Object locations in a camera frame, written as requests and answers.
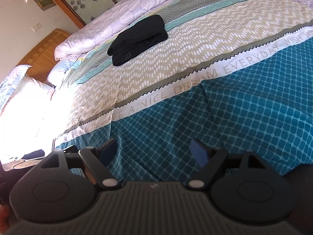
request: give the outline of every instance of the light switch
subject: light switch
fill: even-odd
[[[40,23],[38,23],[37,25],[35,25],[35,26],[32,27],[32,30],[33,30],[34,32],[36,32],[40,27],[42,27],[42,25],[41,25]]]

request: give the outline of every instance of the black fabric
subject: black fabric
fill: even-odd
[[[108,49],[114,66],[120,66],[168,38],[160,15],[147,17],[120,33]]]

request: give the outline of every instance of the patterned bed sheet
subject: patterned bed sheet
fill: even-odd
[[[292,0],[173,0],[138,20],[155,13],[167,41],[114,67],[111,39],[69,72],[52,99],[57,116],[46,119],[57,147],[116,138],[109,169],[128,180],[186,181],[199,168],[192,138],[255,150],[281,174],[312,163],[313,10]]]

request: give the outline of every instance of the floral pillowcase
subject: floral pillowcase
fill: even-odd
[[[5,104],[9,100],[10,96],[17,89],[18,85],[24,78],[30,65],[23,64],[15,67],[0,84],[0,113],[4,108]]]

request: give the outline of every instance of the headboard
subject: headboard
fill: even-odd
[[[40,82],[44,82],[49,72],[58,61],[54,60],[56,46],[64,42],[69,34],[61,29],[55,29],[46,38],[39,42],[24,58],[18,63],[32,65],[27,70],[27,75]]]

